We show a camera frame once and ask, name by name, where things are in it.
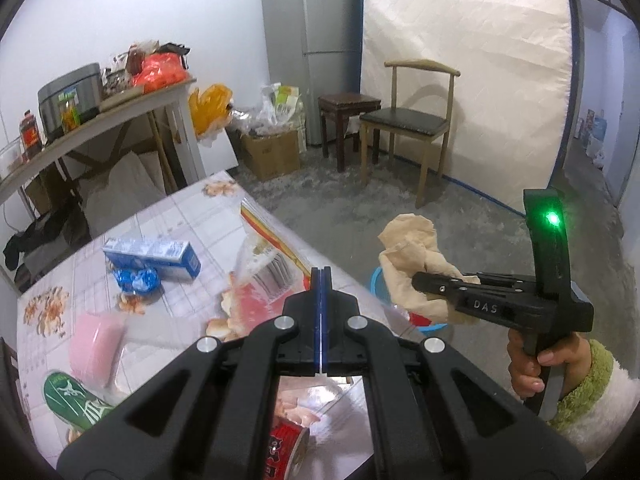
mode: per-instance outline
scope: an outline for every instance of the silver screw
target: silver screw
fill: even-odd
[[[294,326],[296,322],[293,321],[292,317],[279,316],[273,321],[273,324],[275,325],[276,328],[279,328],[280,330],[286,330],[287,328],[291,328],[292,326]]]
[[[347,320],[347,325],[354,330],[360,330],[367,325],[367,318],[362,316],[351,316]]]
[[[208,352],[213,352],[218,347],[218,342],[214,337],[204,336],[198,339],[196,343],[196,348],[200,350],[203,354]]]
[[[444,341],[437,337],[430,337],[424,340],[424,349],[432,354],[439,354],[444,350]]]

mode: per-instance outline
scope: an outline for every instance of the refrigerator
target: refrigerator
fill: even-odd
[[[262,15],[270,82],[300,88],[306,142],[317,146],[318,96],[360,88],[362,0],[262,0]]]

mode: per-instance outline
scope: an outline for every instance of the human hand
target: human hand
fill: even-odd
[[[540,352],[537,359],[526,355],[523,346],[522,334],[511,328],[507,345],[507,352],[511,358],[509,374],[513,391],[521,399],[533,397],[545,389],[545,384],[540,379],[542,366],[556,366],[566,363],[564,386],[562,387],[563,397],[575,390],[591,371],[589,342],[575,332],[551,348]]]

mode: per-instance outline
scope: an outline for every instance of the soy sauce bottle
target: soy sauce bottle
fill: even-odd
[[[42,151],[42,140],[38,131],[38,123],[36,118],[27,110],[24,113],[24,119],[20,121],[20,136],[24,145],[24,155],[27,160],[31,160],[35,155]]]

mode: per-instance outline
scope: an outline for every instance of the floral tablecloth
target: floral tablecloth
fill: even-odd
[[[68,348],[76,319],[82,313],[125,310],[132,316],[140,307],[122,302],[120,289],[102,253],[110,237],[171,237],[188,240],[202,270],[192,283],[163,282],[164,294],[142,309],[164,311],[173,318],[206,323],[225,317],[221,293],[246,236],[240,205],[246,192],[225,172],[193,184],[137,213],[80,249],[44,276],[18,300],[17,350],[25,412],[38,450],[55,466],[69,439],[69,427],[44,402],[44,379],[53,370],[71,373]],[[293,232],[264,212],[289,235],[288,242],[313,266],[332,267],[334,289],[357,297],[364,316],[389,325],[400,335],[407,325],[389,316],[383,305],[353,278],[313,250]],[[133,348],[123,352],[116,385],[124,395],[175,358],[179,351]],[[356,380],[331,413],[311,426],[312,446],[300,478],[345,478],[371,453],[369,423],[361,381]]]

